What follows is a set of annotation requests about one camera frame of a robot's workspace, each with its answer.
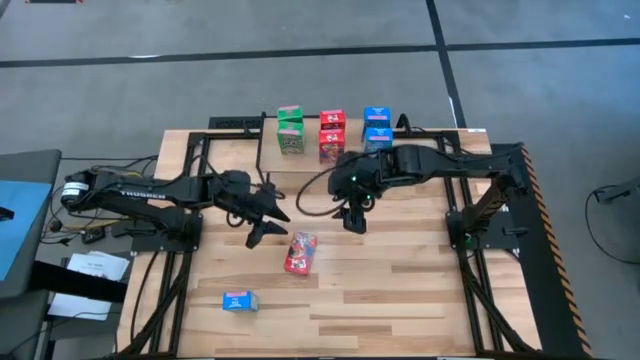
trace wooden tabletop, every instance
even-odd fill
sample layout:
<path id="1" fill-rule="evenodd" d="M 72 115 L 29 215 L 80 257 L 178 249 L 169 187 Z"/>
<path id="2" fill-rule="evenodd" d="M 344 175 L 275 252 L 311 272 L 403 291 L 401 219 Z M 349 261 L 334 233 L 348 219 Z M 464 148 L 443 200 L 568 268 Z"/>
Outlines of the wooden tabletop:
<path id="1" fill-rule="evenodd" d="M 489 152 L 486 132 L 452 131 L 459 131 L 463 148 Z M 157 178 L 171 179 L 180 173 L 189 132 L 165 133 Z M 425 140 L 411 142 L 429 144 Z M 255 140 L 215 140 L 209 160 L 219 172 L 244 170 L 258 181 L 256 152 Z M 295 192 L 302 179 L 295 174 L 272 174 L 271 179 L 287 194 L 279 205 L 292 220 L 284 224 L 289 235 L 265 236 L 249 250 L 244 246 L 248 226 L 230 228 L 224 212 L 203 211 L 205 226 L 200 249 L 193 257 L 179 356 L 474 353 L 462 280 L 445 227 L 448 204 L 443 180 L 389 190 L 367 214 L 368 232 L 357 235 L 343 230 L 341 221 L 300 214 L 295 208 Z M 474 200 L 487 188 L 486 181 L 471 181 Z M 462 204 L 459 191 L 457 195 L 458 204 Z M 304 195 L 302 205 L 323 210 L 334 204 L 326 187 L 316 186 Z M 308 277 L 283 270 L 294 231 L 318 236 Z M 485 256 L 498 308 L 526 342 L 539 348 L 520 264 L 501 250 L 485 251 Z M 133 306 L 150 258 L 150 254 L 142 254 L 133 263 L 118 328 L 121 348 L 129 343 Z M 164 260 L 164 254 L 159 255 L 151 269 L 136 333 L 155 309 Z M 234 290 L 255 291 L 260 310 L 223 311 L 222 293 Z M 486 314 L 478 307 L 485 347 L 490 348 Z M 172 310 L 165 319 L 161 350 L 168 346 Z"/>

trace red juice box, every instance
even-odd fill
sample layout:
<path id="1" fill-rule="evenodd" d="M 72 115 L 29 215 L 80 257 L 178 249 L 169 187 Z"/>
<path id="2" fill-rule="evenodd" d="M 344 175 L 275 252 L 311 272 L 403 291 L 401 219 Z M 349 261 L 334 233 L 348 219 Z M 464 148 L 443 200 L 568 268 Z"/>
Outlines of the red juice box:
<path id="1" fill-rule="evenodd" d="M 320 129 L 343 129 L 346 125 L 347 118 L 344 110 L 325 110 L 320 112 Z"/>
<path id="2" fill-rule="evenodd" d="M 315 235 L 303 232 L 293 234 L 289 254 L 284 261 L 284 271 L 309 275 L 317 246 L 318 238 Z"/>
<path id="3" fill-rule="evenodd" d="M 320 130 L 318 132 L 320 164 L 335 164 L 344 154 L 344 130 Z"/>

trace gray floor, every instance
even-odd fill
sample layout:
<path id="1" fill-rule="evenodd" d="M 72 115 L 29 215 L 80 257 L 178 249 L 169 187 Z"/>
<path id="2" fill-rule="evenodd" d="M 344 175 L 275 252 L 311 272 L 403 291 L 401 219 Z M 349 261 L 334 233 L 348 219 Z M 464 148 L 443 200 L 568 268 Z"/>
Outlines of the gray floor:
<path id="1" fill-rule="evenodd" d="M 437 0 L 447 43 L 640 36 L 633 0 Z M 433 44 L 424 1 L 13 1 L 0 20 L 0 60 L 129 56 L 371 44 Z M 584 199 L 638 175 L 638 47 L 450 54 L 469 127 L 523 141 L 552 215 L 596 355 L 640 353 L 640 271 L 591 243 Z M 387 104 L 427 127 L 453 119 L 437 54 L 0 69 L 0 153 L 59 148 L 65 156 L 157 153 L 162 132 L 216 115 L 273 113 L 300 103 L 356 116 Z M 60 174 L 92 165 L 65 162 Z M 598 238 L 640 259 L 638 206 L 593 205 Z M 91 247 L 126 250 L 128 243 Z M 39 258 L 89 247 L 43 247 Z M 56 358 L 99 356 L 111 337 L 61 343 Z"/>

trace juice box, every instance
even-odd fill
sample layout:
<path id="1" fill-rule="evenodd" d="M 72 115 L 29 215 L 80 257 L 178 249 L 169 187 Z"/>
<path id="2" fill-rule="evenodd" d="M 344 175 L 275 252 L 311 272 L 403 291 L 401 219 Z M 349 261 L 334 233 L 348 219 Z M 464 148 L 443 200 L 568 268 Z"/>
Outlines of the juice box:
<path id="1" fill-rule="evenodd" d="M 258 311 L 258 295 L 251 291 L 225 292 L 222 296 L 222 310 Z"/>
<path id="2" fill-rule="evenodd" d="M 289 253 L 284 261 L 284 270 L 298 275 L 309 275 L 313 255 L 318 246 L 318 238 L 309 233 L 293 234 Z"/>
<path id="3" fill-rule="evenodd" d="M 391 127 L 391 108 L 376 106 L 364 108 L 364 127 Z"/>
<path id="4" fill-rule="evenodd" d="M 320 130 L 318 132 L 320 164 L 335 164 L 344 154 L 344 130 Z"/>
<path id="5" fill-rule="evenodd" d="M 320 129 L 344 129 L 347 118 L 344 110 L 325 110 L 320 112 Z"/>
<path id="6" fill-rule="evenodd" d="M 304 154 L 304 124 L 279 121 L 278 143 L 283 155 Z"/>
<path id="7" fill-rule="evenodd" d="M 302 107 L 300 105 L 283 106 L 278 108 L 278 121 L 302 122 Z"/>
<path id="8" fill-rule="evenodd" d="M 367 128 L 364 134 L 364 152 L 393 146 L 393 130 L 390 128 Z"/>

